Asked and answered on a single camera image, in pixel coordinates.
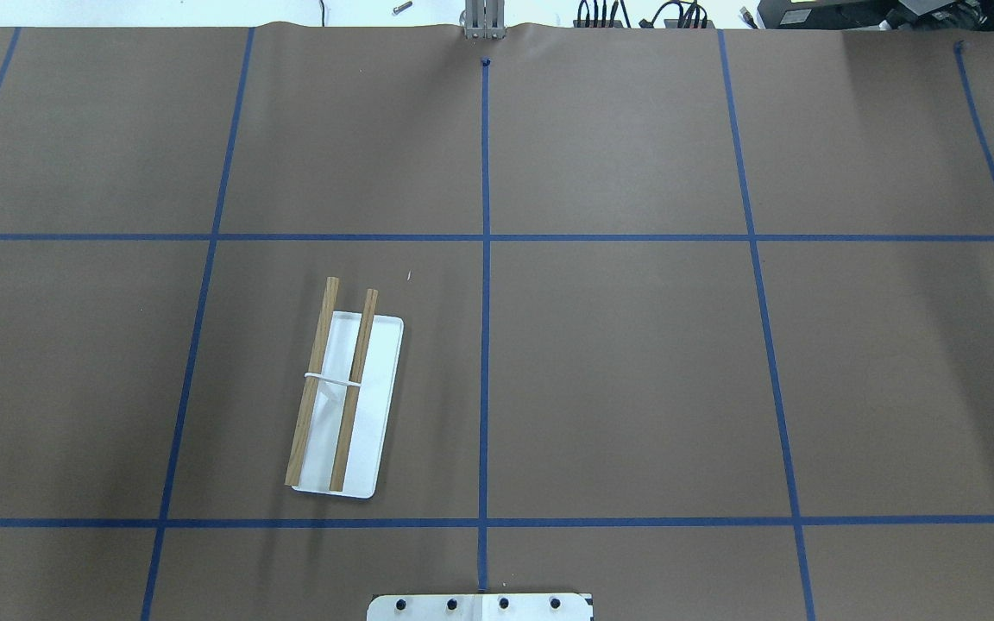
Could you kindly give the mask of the right wooden rack bar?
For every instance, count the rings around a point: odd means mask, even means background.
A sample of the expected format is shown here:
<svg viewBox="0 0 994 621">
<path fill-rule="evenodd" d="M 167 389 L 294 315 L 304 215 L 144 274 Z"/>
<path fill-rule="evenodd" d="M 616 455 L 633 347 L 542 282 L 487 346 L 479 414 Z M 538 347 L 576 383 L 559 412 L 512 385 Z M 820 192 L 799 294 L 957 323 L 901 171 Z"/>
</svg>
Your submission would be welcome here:
<svg viewBox="0 0 994 621">
<path fill-rule="evenodd" d="M 379 292 L 374 288 L 368 288 L 366 295 L 364 295 L 362 314 L 356 331 L 354 356 L 352 356 L 349 369 L 349 384 L 346 385 L 346 393 L 344 393 L 342 422 L 340 422 L 334 464 L 332 464 L 329 480 L 329 490 L 332 492 L 342 492 L 344 484 L 346 484 L 349 452 L 352 437 L 354 437 L 356 409 L 358 409 L 364 366 L 366 366 L 372 329 L 374 329 L 378 297 Z"/>
</svg>

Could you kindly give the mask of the wooden rack bar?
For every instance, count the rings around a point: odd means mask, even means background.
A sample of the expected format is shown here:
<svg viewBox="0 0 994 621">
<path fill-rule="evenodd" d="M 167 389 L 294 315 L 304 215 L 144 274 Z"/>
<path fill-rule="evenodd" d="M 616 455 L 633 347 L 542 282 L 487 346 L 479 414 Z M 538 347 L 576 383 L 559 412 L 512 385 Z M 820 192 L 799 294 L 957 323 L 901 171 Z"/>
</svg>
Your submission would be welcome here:
<svg viewBox="0 0 994 621">
<path fill-rule="evenodd" d="M 295 486 L 300 483 L 301 471 L 303 471 L 309 443 L 309 434 L 311 434 L 312 419 L 314 419 L 320 374 L 323 371 L 331 324 L 334 321 L 339 286 L 339 278 L 329 276 L 326 279 L 326 287 L 324 288 L 323 298 L 321 298 L 321 307 L 317 318 L 314 343 L 311 347 L 311 357 L 309 357 L 308 367 L 303 376 L 304 384 L 299 404 L 299 416 L 296 420 L 295 429 L 293 429 L 292 447 L 287 461 L 286 486 Z"/>
<path fill-rule="evenodd" d="M 374 288 L 368 288 L 366 295 L 364 295 L 362 314 L 356 331 L 354 356 L 352 356 L 349 369 L 349 384 L 346 385 L 346 393 L 344 393 L 342 422 L 340 422 L 334 464 L 332 464 L 329 480 L 329 490 L 332 492 L 342 492 L 344 484 L 346 484 L 349 452 L 352 437 L 354 437 L 356 409 L 358 409 L 364 366 L 366 366 L 372 329 L 374 329 L 378 297 L 379 292 Z"/>
</svg>

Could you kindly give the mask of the white towel rack base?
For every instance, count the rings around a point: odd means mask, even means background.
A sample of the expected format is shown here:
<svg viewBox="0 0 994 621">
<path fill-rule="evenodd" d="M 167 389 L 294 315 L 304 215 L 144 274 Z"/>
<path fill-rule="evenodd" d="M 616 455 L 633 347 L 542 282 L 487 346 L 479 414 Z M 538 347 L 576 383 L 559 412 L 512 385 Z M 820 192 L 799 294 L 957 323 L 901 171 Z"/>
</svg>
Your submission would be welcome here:
<svg viewBox="0 0 994 621">
<path fill-rule="evenodd" d="M 340 498 L 371 499 L 379 479 L 384 439 L 389 428 L 392 393 L 404 334 L 404 322 L 394 316 L 375 315 L 362 380 L 350 380 L 354 349 L 362 316 L 335 311 L 326 357 L 317 376 L 312 401 L 311 431 L 296 483 L 297 492 L 320 492 Z M 334 459 L 344 401 L 356 386 L 354 428 L 344 471 L 342 490 L 331 490 Z"/>
</svg>

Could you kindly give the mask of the left wooden rack bar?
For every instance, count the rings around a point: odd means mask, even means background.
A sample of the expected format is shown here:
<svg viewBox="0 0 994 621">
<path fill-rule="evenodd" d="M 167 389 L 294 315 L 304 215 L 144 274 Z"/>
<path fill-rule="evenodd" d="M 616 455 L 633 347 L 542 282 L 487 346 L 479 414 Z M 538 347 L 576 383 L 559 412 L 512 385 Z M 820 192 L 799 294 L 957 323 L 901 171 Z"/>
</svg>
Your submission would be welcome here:
<svg viewBox="0 0 994 621">
<path fill-rule="evenodd" d="M 293 429 L 292 447 L 287 461 L 286 486 L 295 486 L 300 483 L 301 471 L 303 471 L 309 443 L 309 434 L 311 434 L 312 419 L 314 419 L 320 374 L 323 371 L 331 324 L 334 321 L 339 286 L 339 278 L 329 276 L 326 279 L 326 287 L 324 288 L 323 298 L 321 298 L 321 307 L 317 318 L 314 343 L 311 347 L 311 357 L 309 357 L 308 367 L 303 376 L 304 384 L 299 404 L 299 416 L 296 420 L 295 429 Z"/>
</svg>

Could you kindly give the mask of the brown paper table mat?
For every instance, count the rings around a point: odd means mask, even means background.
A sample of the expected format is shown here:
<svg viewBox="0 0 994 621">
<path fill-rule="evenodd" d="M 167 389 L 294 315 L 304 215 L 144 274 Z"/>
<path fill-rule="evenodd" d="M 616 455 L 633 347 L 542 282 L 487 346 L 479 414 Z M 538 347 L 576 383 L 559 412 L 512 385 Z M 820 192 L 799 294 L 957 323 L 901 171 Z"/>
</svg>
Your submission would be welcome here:
<svg viewBox="0 0 994 621">
<path fill-rule="evenodd" d="M 0 620 L 439 591 L 994 620 L 994 33 L 0 28 Z"/>
</svg>

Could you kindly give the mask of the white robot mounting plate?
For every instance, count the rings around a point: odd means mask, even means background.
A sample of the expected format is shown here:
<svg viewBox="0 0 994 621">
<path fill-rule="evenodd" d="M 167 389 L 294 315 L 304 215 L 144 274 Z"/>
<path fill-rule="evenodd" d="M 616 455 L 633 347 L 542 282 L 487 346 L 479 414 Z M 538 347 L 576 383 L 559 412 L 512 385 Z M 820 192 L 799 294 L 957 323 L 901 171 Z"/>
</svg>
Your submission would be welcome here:
<svg viewBox="0 0 994 621">
<path fill-rule="evenodd" d="M 590 594 L 386 594 L 372 599 L 367 620 L 595 620 Z"/>
</svg>

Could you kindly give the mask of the aluminium frame post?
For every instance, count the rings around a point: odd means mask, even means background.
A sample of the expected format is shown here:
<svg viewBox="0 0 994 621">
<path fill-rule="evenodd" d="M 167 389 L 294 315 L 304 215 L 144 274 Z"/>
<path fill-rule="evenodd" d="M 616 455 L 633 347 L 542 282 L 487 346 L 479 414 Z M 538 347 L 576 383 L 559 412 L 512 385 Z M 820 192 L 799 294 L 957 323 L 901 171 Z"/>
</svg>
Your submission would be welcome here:
<svg viewBox="0 0 994 621">
<path fill-rule="evenodd" d="M 501 40 L 507 35 L 504 0 L 467 0 L 462 31 L 467 40 Z"/>
</svg>

